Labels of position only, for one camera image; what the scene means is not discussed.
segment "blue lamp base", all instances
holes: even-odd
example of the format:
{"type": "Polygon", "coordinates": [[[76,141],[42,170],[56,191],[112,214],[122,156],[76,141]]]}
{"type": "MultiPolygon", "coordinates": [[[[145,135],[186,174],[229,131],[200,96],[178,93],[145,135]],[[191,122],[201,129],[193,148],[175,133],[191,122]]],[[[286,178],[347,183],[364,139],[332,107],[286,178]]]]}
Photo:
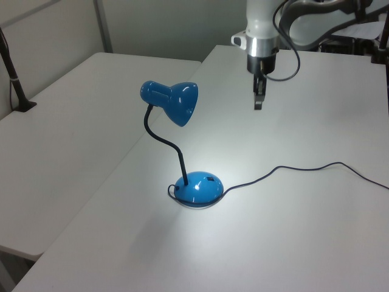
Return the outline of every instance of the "blue lamp base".
{"type": "Polygon", "coordinates": [[[189,207],[208,207],[215,204],[223,194],[220,179],[208,172],[188,173],[189,185],[181,177],[175,184],[174,195],[178,202],[189,207]]]}

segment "desk lamp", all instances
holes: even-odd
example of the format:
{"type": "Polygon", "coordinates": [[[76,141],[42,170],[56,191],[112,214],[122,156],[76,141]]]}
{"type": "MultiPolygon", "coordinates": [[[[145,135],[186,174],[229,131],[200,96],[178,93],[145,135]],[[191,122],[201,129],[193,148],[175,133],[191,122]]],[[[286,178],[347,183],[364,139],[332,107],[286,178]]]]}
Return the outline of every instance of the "desk lamp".
{"type": "Polygon", "coordinates": [[[171,185],[174,186],[174,199],[189,207],[208,207],[216,203],[223,193],[220,179],[208,172],[187,174],[180,148],[155,135],[148,126],[148,118],[154,106],[163,108],[166,115],[176,125],[185,126],[195,110],[198,94],[197,84],[192,82],[168,87],[154,81],[147,81],[140,89],[141,98],[149,104],[144,119],[147,133],[155,140],[174,148],[178,153],[182,177],[174,185],[171,185]]]}

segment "table surface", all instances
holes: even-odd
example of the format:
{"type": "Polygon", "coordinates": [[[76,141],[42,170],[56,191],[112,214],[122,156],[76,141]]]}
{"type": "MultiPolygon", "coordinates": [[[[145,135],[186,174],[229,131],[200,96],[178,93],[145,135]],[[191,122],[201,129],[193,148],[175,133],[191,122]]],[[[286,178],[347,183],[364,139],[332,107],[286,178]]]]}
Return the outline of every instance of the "table surface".
{"type": "MultiPolygon", "coordinates": [[[[296,65],[277,55],[274,77],[296,65]]],[[[199,100],[179,128],[189,172],[228,188],[275,166],[343,161],[388,184],[385,68],[367,57],[301,52],[301,71],[267,84],[253,110],[246,56],[217,46],[191,81],[199,100]]],[[[176,153],[147,134],[16,287],[21,291],[387,291],[389,192],[344,167],[279,170],[203,210],[171,200],[176,153]]]]}
{"type": "Polygon", "coordinates": [[[142,83],[187,81],[199,65],[98,53],[2,119],[0,250],[36,260],[145,132],[142,83]]]}

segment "power cord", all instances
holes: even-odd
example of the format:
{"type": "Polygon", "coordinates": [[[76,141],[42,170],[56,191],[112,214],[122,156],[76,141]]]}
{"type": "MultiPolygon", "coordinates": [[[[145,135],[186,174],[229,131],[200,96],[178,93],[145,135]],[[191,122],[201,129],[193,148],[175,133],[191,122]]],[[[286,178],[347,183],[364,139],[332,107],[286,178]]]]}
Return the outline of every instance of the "power cord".
{"type": "Polygon", "coordinates": [[[263,75],[264,78],[266,79],[269,79],[269,80],[272,80],[272,81],[276,81],[276,82],[283,82],[283,81],[287,81],[287,80],[290,80],[292,79],[293,77],[295,77],[297,75],[297,73],[299,72],[300,70],[300,66],[301,66],[301,61],[300,61],[300,56],[298,55],[298,52],[291,40],[291,38],[286,35],[286,33],[284,31],[282,31],[279,27],[277,27],[276,23],[275,23],[275,17],[278,13],[278,11],[280,11],[280,9],[282,7],[284,7],[284,5],[288,2],[288,0],[285,0],[284,2],[281,3],[280,6],[277,7],[277,9],[275,10],[274,14],[273,14],[273,26],[274,28],[277,30],[277,32],[286,40],[286,42],[288,43],[288,45],[290,45],[290,47],[292,48],[292,50],[294,51],[294,53],[296,54],[296,57],[297,57],[297,69],[296,71],[289,77],[286,77],[286,78],[282,78],[282,79],[277,79],[277,78],[273,78],[273,77],[270,77],[268,75],[266,75],[264,72],[263,72],[263,62],[261,62],[261,73],[263,75]]]}
{"type": "MultiPolygon", "coordinates": [[[[351,170],[353,173],[355,173],[357,176],[359,176],[360,178],[362,178],[362,179],[368,181],[369,183],[376,184],[377,186],[380,186],[380,187],[383,187],[384,189],[389,190],[389,187],[387,187],[387,186],[385,186],[385,185],[383,185],[383,184],[379,184],[378,182],[372,181],[371,179],[368,179],[368,178],[364,177],[363,175],[361,175],[360,173],[358,173],[356,170],[352,169],[350,166],[348,166],[347,164],[345,164],[345,163],[343,163],[343,162],[340,162],[340,161],[338,161],[338,162],[332,162],[332,163],[327,164],[327,165],[324,165],[324,166],[322,166],[322,167],[317,167],[317,168],[315,168],[315,169],[299,169],[299,168],[296,168],[296,167],[290,167],[290,166],[279,165],[279,166],[275,167],[275,168],[274,168],[271,172],[269,172],[268,174],[266,174],[266,175],[264,175],[264,176],[262,176],[262,177],[260,177],[260,178],[258,178],[258,179],[256,179],[256,180],[254,180],[254,181],[247,182],[247,183],[245,183],[245,184],[238,184],[237,186],[230,187],[230,188],[227,189],[219,198],[217,198],[217,199],[214,200],[214,201],[211,201],[211,202],[210,202],[210,205],[216,204],[217,202],[219,202],[219,201],[220,201],[221,199],[223,199],[224,196],[225,196],[227,193],[229,193],[231,190],[235,190],[235,189],[239,189],[239,188],[241,188],[241,187],[247,187],[247,186],[251,186],[252,184],[256,184],[256,183],[258,183],[258,182],[264,180],[265,178],[269,177],[270,175],[272,175],[272,174],[273,174],[276,170],[278,170],[278,169],[291,169],[291,170],[298,170],[298,171],[301,171],[301,172],[315,172],[315,171],[318,171],[318,170],[323,170],[323,169],[325,169],[325,168],[327,168],[327,167],[330,167],[330,166],[336,165],[336,164],[340,164],[340,165],[342,165],[342,166],[344,166],[344,167],[350,169],[350,170],[351,170]]],[[[193,202],[191,202],[191,201],[185,201],[185,200],[177,199],[175,196],[173,196],[173,195],[170,193],[171,187],[175,187],[175,185],[174,185],[174,184],[171,184],[171,185],[168,187],[168,195],[169,195],[170,198],[172,198],[172,199],[175,200],[176,202],[182,203],[182,204],[185,204],[185,203],[191,204],[191,205],[196,204],[196,203],[193,203],[193,202]]]]}

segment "lamp shade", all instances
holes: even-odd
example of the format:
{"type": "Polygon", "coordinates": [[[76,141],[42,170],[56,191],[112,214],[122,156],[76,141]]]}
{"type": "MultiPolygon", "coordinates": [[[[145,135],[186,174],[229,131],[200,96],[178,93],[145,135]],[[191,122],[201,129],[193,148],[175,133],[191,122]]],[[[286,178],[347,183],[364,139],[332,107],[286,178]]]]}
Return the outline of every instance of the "lamp shade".
{"type": "Polygon", "coordinates": [[[155,81],[147,81],[140,89],[140,96],[146,103],[163,108],[169,119],[180,127],[190,120],[198,95],[197,84],[193,82],[169,87],[155,81]]]}

